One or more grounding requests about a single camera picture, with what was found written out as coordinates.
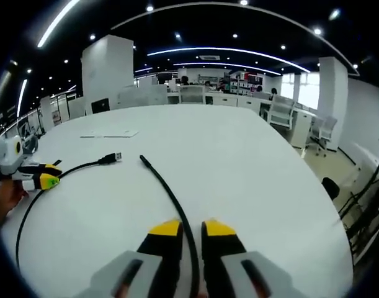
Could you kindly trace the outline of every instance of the human hand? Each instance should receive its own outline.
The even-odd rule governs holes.
[[[13,209],[27,193],[22,189],[20,181],[11,179],[0,183],[0,224],[3,223],[7,213]]]

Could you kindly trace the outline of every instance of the ceiling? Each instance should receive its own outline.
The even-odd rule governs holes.
[[[350,68],[313,34],[278,17],[243,7],[202,5],[175,8],[152,13],[111,30],[122,21],[144,13],[149,3],[156,9],[194,0],[130,1],[129,4],[122,0],[81,0],[58,24],[44,47],[37,48],[48,25],[68,2],[31,0],[1,3],[0,16],[4,16],[5,20],[0,22],[0,76],[6,70],[12,75],[0,97],[0,112],[17,104],[24,79],[28,79],[28,85],[20,114],[37,106],[43,96],[68,90],[75,84],[80,93],[80,58],[82,51],[94,42],[89,40],[90,34],[96,35],[95,41],[107,34],[132,39],[136,46],[135,70],[145,68],[145,63],[154,70],[157,67],[173,70],[177,68],[174,63],[199,62],[196,56],[210,54],[221,56],[221,62],[225,63],[279,73],[299,71],[279,61],[238,52],[199,50],[147,56],[151,52],[179,47],[245,49],[277,56],[311,71],[318,70],[319,57],[334,55]],[[238,3],[235,0],[224,2]],[[358,79],[379,86],[379,9],[371,4],[364,7],[330,0],[249,0],[249,5],[289,17],[308,28],[321,28],[326,40],[351,63],[359,65]],[[341,9],[340,16],[329,20],[330,13],[337,7]],[[180,39],[176,38],[176,33],[180,34]],[[285,45],[286,49],[282,50],[281,45]],[[30,74],[27,73],[28,68],[32,70]]]

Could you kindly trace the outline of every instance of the ceiling light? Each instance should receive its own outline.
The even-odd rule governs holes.
[[[146,71],[146,70],[151,70],[152,69],[152,67],[149,67],[149,68],[144,68],[143,70],[136,70],[136,71],[134,71],[135,73],[139,73],[139,72],[141,72],[141,71]]]
[[[20,92],[20,97],[19,97],[19,99],[18,99],[17,118],[18,118],[18,116],[20,115],[22,96],[24,95],[24,91],[25,91],[25,87],[27,86],[27,83],[28,83],[28,80],[27,80],[27,79],[25,79],[25,80],[22,82],[21,92]]]
[[[339,15],[341,14],[341,10],[336,8],[335,10],[333,10],[330,14],[330,16],[328,17],[329,20],[334,20],[336,18],[339,17]]]
[[[191,50],[223,50],[223,51],[232,51],[232,52],[240,52],[240,53],[253,54],[253,55],[258,55],[258,56],[263,56],[263,57],[266,57],[266,58],[274,59],[274,60],[277,60],[277,61],[280,61],[280,62],[284,62],[284,63],[286,63],[288,65],[294,66],[294,67],[296,67],[296,68],[298,68],[298,69],[300,69],[302,71],[305,71],[307,73],[311,72],[310,70],[307,70],[304,67],[301,67],[301,66],[299,66],[299,65],[297,65],[295,63],[292,63],[290,61],[287,61],[287,60],[284,60],[284,59],[281,59],[281,58],[278,58],[278,57],[275,57],[275,56],[271,56],[271,55],[264,54],[264,53],[259,53],[259,52],[242,50],[242,49],[238,49],[238,48],[218,48],[218,47],[175,48],[175,49],[172,49],[172,50],[165,50],[165,51],[161,51],[161,52],[149,53],[148,56],[154,56],[154,55],[159,55],[159,54],[163,54],[163,53],[191,51]]]
[[[321,35],[321,29],[320,28],[315,28],[313,30],[313,32],[316,34],[316,35]]]
[[[263,70],[262,68],[258,67],[252,67],[252,66],[247,66],[247,65],[238,65],[238,64],[230,64],[230,63],[217,63],[217,62],[193,62],[193,63],[177,63],[174,64],[174,66],[181,66],[181,65],[203,65],[203,67],[206,67],[204,65],[223,65],[223,66],[234,66],[234,67],[240,67],[240,68],[250,68],[252,70],[261,70],[261,71],[266,71],[267,73],[273,73],[275,75],[280,76],[280,73],[276,73],[271,70]]]
[[[53,22],[51,22],[50,26],[48,26],[46,32],[43,34],[42,38],[40,39],[38,43],[38,48],[41,48],[47,39],[49,38],[50,34],[54,31],[55,27],[58,25],[58,23],[64,18],[64,16],[71,10],[72,7],[74,7],[80,0],[71,0],[62,11],[56,16]]]

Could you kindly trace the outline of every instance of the office chair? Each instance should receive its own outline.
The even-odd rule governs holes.
[[[330,178],[324,177],[321,181],[324,189],[327,191],[329,197],[333,201],[339,195],[339,186]]]
[[[312,139],[316,140],[318,145],[318,151],[316,152],[316,156],[319,155],[320,151],[324,152],[324,157],[326,157],[325,150],[327,149],[327,142],[331,142],[331,135],[334,126],[337,123],[337,119],[334,117],[328,116],[324,119],[316,118],[314,124],[311,128],[311,141]]]
[[[268,124],[276,124],[291,130],[293,126],[293,111],[295,101],[279,95],[272,99],[269,111],[265,111]]]
[[[180,86],[178,92],[180,104],[206,104],[204,86]]]

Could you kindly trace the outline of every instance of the curved light strip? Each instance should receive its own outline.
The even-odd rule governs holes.
[[[18,118],[18,116],[20,115],[22,96],[24,95],[24,91],[25,91],[25,87],[27,86],[27,83],[28,83],[28,80],[27,80],[27,79],[25,79],[25,80],[22,82],[21,92],[20,92],[20,97],[19,97],[19,99],[18,99],[17,118]]]
[[[292,63],[290,61],[287,61],[287,60],[277,58],[274,56],[270,56],[268,54],[263,54],[263,53],[253,52],[253,51],[247,51],[247,50],[241,50],[239,48],[216,48],[216,47],[173,48],[172,50],[165,50],[165,51],[150,53],[150,54],[148,54],[148,56],[154,56],[154,55],[159,55],[159,54],[164,54],[164,53],[172,53],[172,52],[192,51],[192,50],[222,50],[222,51],[232,51],[232,52],[241,52],[241,53],[253,54],[253,55],[258,55],[258,56],[263,56],[266,58],[274,59],[274,60],[277,60],[280,62],[284,62],[288,65],[297,67],[300,70],[303,70],[307,73],[311,72],[310,70],[307,70],[306,68],[301,67],[301,66],[299,66],[295,63]]]
[[[48,26],[46,32],[43,34],[42,38],[40,39],[38,43],[38,48],[41,48],[47,39],[49,38],[50,34],[53,32],[55,27],[58,25],[58,23],[64,18],[64,16],[71,10],[72,7],[74,7],[80,0],[71,0],[63,10],[56,16],[53,22],[51,22],[50,26]]]
[[[144,68],[143,70],[136,70],[136,71],[134,71],[134,72],[135,72],[135,73],[139,73],[139,72],[141,72],[141,71],[146,71],[146,70],[151,70],[151,69],[153,69],[153,67]]]
[[[273,73],[275,75],[281,76],[281,73],[276,73],[271,70],[263,70],[262,68],[258,67],[252,67],[252,66],[246,66],[246,65],[239,65],[239,64],[231,64],[231,63],[216,63],[216,62],[193,62],[193,63],[176,63],[174,66],[180,66],[180,65],[223,65],[223,66],[234,66],[234,67],[243,67],[243,68],[250,68],[252,70],[261,70],[266,73]]]
[[[288,17],[285,17],[285,16],[282,16],[281,14],[277,14],[276,12],[272,12],[272,11],[268,11],[267,9],[263,9],[263,8],[259,8],[259,7],[256,7],[256,6],[250,6],[250,5],[246,5],[246,6],[243,6],[243,5],[240,5],[240,4],[236,4],[236,3],[225,3],[225,2],[191,2],[191,3],[184,3],[184,4],[176,4],[176,5],[171,5],[171,6],[166,6],[166,7],[161,7],[161,8],[157,8],[157,9],[154,9],[153,11],[151,12],[144,12],[142,14],[139,14],[135,17],[132,17],[130,19],[127,19],[119,24],[117,24],[116,26],[113,26],[111,28],[111,30],[115,30],[116,28],[122,26],[122,25],[125,25],[133,20],[136,20],[136,19],[139,19],[140,17],[144,17],[144,16],[147,16],[148,14],[153,14],[155,12],[159,12],[159,11],[166,11],[168,9],[174,9],[174,8],[180,8],[180,7],[186,7],[186,6],[197,6],[197,5],[220,5],[220,6],[231,6],[231,7],[239,7],[239,8],[242,8],[242,9],[251,9],[253,11],[260,11],[260,12],[264,12],[266,14],[269,14],[271,16],[275,16],[275,17],[278,17],[282,20],[286,20],[287,22],[290,22],[296,26],[299,26],[300,28],[302,28],[303,30],[307,31],[308,33],[312,34],[314,37],[320,39],[322,42],[324,42],[326,45],[328,45],[330,48],[332,48],[339,56],[341,56],[342,59],[344,59],[348,65],[350,65],[350,67],[352,67],[353,71],[355,72],[354,74],[350,74],[350,75],[356,75],[356,76],[360,76],[360,73],[353,67],[353,64],[344,56],[344,54],[342,54],[334,45],[332,45],[331,43],[329,43],[326,39],[324,39],[321,35],[316,35],[314,34],[313,30],[312,29],[309,29],[307,27],[305,27],[304,25],[294,21],[294,20],[291,20],[289,19]]]

